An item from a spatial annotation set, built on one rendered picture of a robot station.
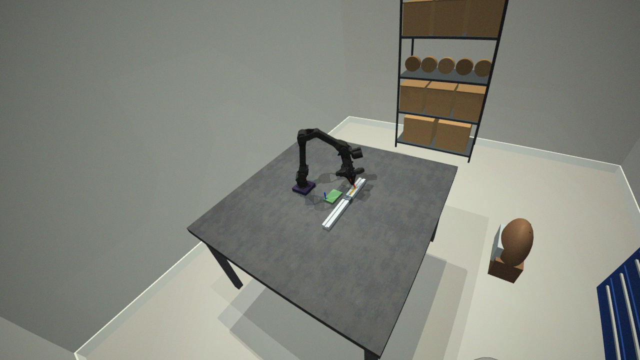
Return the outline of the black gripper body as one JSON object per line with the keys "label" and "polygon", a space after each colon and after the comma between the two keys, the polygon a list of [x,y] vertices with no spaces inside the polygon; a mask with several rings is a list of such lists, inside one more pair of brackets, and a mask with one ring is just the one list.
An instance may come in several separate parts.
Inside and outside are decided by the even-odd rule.
{"label": "black gripper body", "polygon": [[[349,168],[350,168],[350,173],[348,173],[348,174],[350,174],[350,175],[354,175],[354,174],[361,174],[361,173],[365,173],[365,169],[364,169],[363,167],[359,167],[359,168],[355,169],[355,167],[353,166],[353,162],[354,162],[354,161],[352,161],[352,160],[350,160],[350,161],[346,161],[346,162],[342,162],[342,166],[343,166],[343,167],[349,166]],[[354,170],[354,169],[355,169],[355,170]],[[336,171],[336,173],[335,173],[335,174],[336,174],[336,176],[339,176],[339,170],[338,170],[338,171]],[[348,175],[348,174],[347,174],[347,175]]]}

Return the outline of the green flat tray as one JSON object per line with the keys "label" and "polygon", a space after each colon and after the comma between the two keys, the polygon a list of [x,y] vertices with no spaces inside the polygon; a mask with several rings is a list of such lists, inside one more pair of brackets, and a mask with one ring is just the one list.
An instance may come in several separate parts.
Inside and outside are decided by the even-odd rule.
{"label": "green flat tray", "polygon": [[342,192],[333,189],[329,194],[327,194],[326,199],[323,198],[323,201],[333,205],[338,200],[338,198],[342,196],[342,194]]}

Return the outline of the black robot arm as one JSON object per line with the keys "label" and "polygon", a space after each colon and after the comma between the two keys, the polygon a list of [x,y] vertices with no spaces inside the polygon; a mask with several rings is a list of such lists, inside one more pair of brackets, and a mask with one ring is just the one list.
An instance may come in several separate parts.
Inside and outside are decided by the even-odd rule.
{"label": "black robot arm", "polygon": [[[353,159],[363,157],[360,146],[352,149],[346,141],[336,139],[320,129],[301,129],[297,133],[297,142],[299,145],[299,170],[296,173],[295,180],[297,182],[296,187],[298,188],[304,189],[309,184],[306,179],[309,173],[309,165],[306,165],[306,142],[313,138],[319,138],[322,141],[327,142],[329,145],[332,145],[339,152],[338,156],[341,155],[342,162],[351,161],[351,156]],[[340,177],[346,177],[350,172],[351,170],[349,165],[346,165],[345,167],[341,165],[341,169],[338,173]]]}

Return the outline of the light grey metal rail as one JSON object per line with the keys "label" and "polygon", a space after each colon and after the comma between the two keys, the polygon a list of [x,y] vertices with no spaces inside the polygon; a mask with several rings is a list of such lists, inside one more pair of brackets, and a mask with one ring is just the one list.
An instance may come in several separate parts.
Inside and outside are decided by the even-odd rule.
{"label": "light grey metal rail", "polygon": [[358,194],[358,192],[365,185],[365,183],[366,183],[366,179],[365,178],[358,178],[358,180],[354,183],[356,188],[353,191],[353,193],[350,194],[351,191],[354,189],[354,186],[352,186],[350,188],[348,193],[345,194],[345,196],[338,203],[336,208],[334,208],[332,213],[330,213],[328,218],[323,222],[323,224],[322,224],[322,228],[323,229],[330,230],[333,227],[333,225],[336,223],[336,221],[339,219],[339,217],[343,214],[343,212],[349,206],[349,204],[351,202],[353,202],[353,199],[355,198],[356,194]]}

